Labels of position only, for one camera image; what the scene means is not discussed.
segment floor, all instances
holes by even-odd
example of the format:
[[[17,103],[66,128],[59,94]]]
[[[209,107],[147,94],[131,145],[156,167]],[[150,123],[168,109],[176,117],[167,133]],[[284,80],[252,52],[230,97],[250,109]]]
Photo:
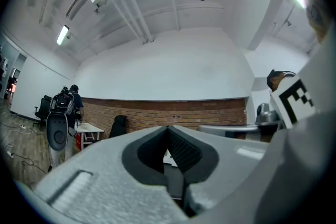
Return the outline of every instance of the floor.
[[[33,126],[34,121],[10,114],[9,106],[5,101],[0,102],[0,122],[0,145],[4,161],[7,163],[14,179],[33,188],[46,175],[45,173],[48,173],[48,168],[53,163],[51,156],[49,160],[45,127],[42,127],[40,131],[37,125]],[[27,126],[31,130],[22,130],[19,127],[20,125]],[[22,164],[22,161],[31,163],[29,160],[24,160],[15,155],[14,159],[10,158],[6,153],[7,151],[30,158],[45,173],[35,166],[24,166]],[[78,152],[75,145],[73,152],[74,154]],[[64,153],[61,154],[61,162],[63,161]]]

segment pants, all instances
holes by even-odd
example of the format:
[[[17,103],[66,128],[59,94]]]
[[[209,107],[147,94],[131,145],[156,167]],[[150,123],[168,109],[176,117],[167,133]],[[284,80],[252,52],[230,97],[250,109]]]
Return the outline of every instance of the pants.
[[[68,143],[65,147],[65,161],[67,161],[68,159],[70,159],[72,157],[72,147],[73,147],[73,143],[74,143],[75,137],[68,135]],[[61,153],[61,151],[55,151],[52,148],[50,148],[51,150],[51,157],[52,159],[52,166],[53,168],[56,168],[57,166],[59,166],[59,155]]]

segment white ceiling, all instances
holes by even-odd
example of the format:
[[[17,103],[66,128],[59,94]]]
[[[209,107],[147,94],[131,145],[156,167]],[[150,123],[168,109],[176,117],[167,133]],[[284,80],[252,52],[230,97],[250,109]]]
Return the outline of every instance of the white ceiling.
[[[154,35],[176,29],[171,0],[136,0],[145,16],[150,32]],[[234,0],[175,0],[181,28],[223,27],[226,31],[230,24],[230,14]],[[70,26],[71,37],[59,49],[75,57],[78,62],[92,57],[106,49],[133,40],[129,30],[116,9],[109,5],[101,14],[101,20],[92,28],[72,27],[66,20],[66,12],[74,0],[26,0],[28,12],[40,23],[51,40],[57,39],[63,25]],[[307,21],[304,10],[295,7],[289,17],[291,26],[284,25],[292,0],[283,0],[283,4],[270,26],[269,34],[283,39],[304,51],[308,51],[315,42],[313,31]]]

